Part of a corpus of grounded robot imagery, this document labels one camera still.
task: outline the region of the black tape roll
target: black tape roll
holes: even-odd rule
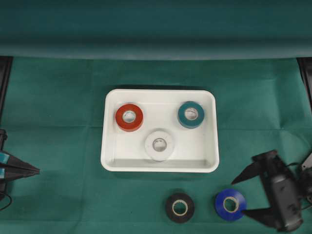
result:
[[[183,203],[185,205],[185,212],[178,214],[174,211],[174,205],[176,203]],[[169,219],[176,223],[185,223],[194,214],[195,206],[193,200],[187,194],[177,193],[168,197],[166,202],[166,213]]]

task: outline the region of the plastic tray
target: plastic tray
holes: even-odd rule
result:
[[[205,112],[202,124],[187,129],[177,112],[186,101],[199,103]],[[125,132],[115,122],[115,112],[125,103],[138,105],[144,114],[142,126]],[[162,162],[145,151],[146,137],[168,132],[175,143],[171,156]],[[219,165],[214,96],[204,90],[114,89],[105,100],[101,163],[109,171],[209,173]]]

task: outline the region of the white tape roll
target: white tape roll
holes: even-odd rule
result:
[[[155,161],[164,161],[170,157],[175,145],[172,137],[163,131],[155,131],[145,140],[146,153]]]

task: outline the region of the green cloth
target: green cloth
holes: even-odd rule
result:
[[[220,165],[209,174],[109,172],[100,163],[105,95],[144,85],[187,86],[216,98]],[[109,61],[14,58],[2,128],[5,150],[41,169],[9,184],[0,212],[4,234],[276,233],[215,212],[225,188],[248,208],[268,202],[259,178],[231,186],[251,157],[277,149],[286,163],[312,150],[312,115],[295,59]],[[185,224],[171,222],[166,198],[184,191],[195,203]],[[296,233],[310,233],[311,211]]]
[[[0,4],[0,55],[310,57],[311,9],[311,0],[7,0]]]

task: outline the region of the black cable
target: black cable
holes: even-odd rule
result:
[[[8,208],[8,207],[12,204],[12,198],[11,198],[10,195],[5,194],[5,193],[3,193],[3,192],[0,192],[0,194],[2,194],[2,195],[4,195],[4,196],[7,196],[7,197],[10,199],[10,202],[9,202],[6,206],[0,208],[0,211],[3,211],[4,209]]]
[[[286,167],[290,167],[290,166],[297,166],[297,165],[299,165],[299,163],[297,163],[297,162],[293,162],[293,163],[291,163],[291,164],[288,164]]]
[[[302,208],[301,210],[303,211],[303,210],[309,209],[309,208],[311,208],[311,207],[312,207],[312,205],[306,206],[306,207]]]

